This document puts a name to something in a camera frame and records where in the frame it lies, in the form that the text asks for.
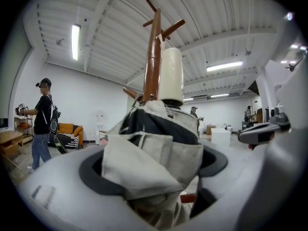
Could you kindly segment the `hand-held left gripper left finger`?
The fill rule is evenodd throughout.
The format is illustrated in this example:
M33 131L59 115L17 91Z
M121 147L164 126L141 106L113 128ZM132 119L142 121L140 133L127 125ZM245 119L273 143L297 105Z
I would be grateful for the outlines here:
M125 189L101 176L104 146L62 154L40 166L18 191L52 231L152 231L125 202Z

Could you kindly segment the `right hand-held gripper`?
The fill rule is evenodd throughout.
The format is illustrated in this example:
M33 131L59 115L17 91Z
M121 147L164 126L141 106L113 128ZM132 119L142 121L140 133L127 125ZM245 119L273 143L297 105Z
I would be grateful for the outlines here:
M288 131L290 121L287 115L276 106L269 113L269 122L245 129L238 134L238 141L248 144L250 149L274 139L276 133Z

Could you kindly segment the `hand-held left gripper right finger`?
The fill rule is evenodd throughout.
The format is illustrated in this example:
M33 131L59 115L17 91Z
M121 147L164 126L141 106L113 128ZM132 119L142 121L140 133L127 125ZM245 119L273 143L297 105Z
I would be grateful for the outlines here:
M277 91L288 131L244 152L201 141L196 200L177 231L302 230L307 219L308 78L290 76Z

